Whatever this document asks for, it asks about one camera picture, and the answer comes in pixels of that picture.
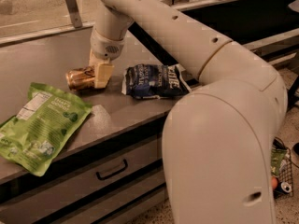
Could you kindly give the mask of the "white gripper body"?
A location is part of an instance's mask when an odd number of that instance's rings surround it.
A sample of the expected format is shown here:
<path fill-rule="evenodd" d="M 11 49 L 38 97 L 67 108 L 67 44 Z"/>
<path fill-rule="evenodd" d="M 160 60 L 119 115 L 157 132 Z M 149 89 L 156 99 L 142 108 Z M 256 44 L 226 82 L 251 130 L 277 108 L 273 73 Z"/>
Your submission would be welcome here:
<path fill-rule="evenodd" d="M 91 51 L 96 58 L 115 60 L 122 52 L 124 40 L 111 40 L 100 35 L 95 28 L 91 34 Z"/>

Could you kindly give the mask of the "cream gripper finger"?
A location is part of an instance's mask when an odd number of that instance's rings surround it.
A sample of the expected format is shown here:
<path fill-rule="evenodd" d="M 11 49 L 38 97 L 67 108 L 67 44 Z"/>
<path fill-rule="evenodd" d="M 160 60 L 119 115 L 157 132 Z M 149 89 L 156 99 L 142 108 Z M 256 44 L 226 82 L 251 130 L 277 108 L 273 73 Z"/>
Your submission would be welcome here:
<path fill-rule="evenodd" d="M 91 50 L 90 51 L 90 57 L 89 57 L 89 66 L 95 66 L 95 65 L 97 65 L 100 62 L 101 62 L 101 60 L 99 58 L 97 58 L 94 55 L 93 51 Z"/>
<path fill-rule="evenodd" d="M 112 73 L 114 65 L 112 63 L 98 63 L 94 66 L 94 87 L 96 89 L 103 89 L 107 86 Z"/>

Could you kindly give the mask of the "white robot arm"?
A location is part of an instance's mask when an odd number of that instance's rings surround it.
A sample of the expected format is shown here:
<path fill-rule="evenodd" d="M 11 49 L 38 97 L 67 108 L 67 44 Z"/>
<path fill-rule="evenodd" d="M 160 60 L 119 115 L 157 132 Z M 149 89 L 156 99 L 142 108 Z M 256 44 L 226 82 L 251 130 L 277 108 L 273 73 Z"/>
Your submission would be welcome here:
<path fill-rule="evenodd" d="M 287 110 L 278 71 L 229 37 L 157 0 L 100 0 L 94 29 L 129 17 L 200 87 L 173 106 L 162 135 L 175 224 L 276 224 L 271 146 Z"/>

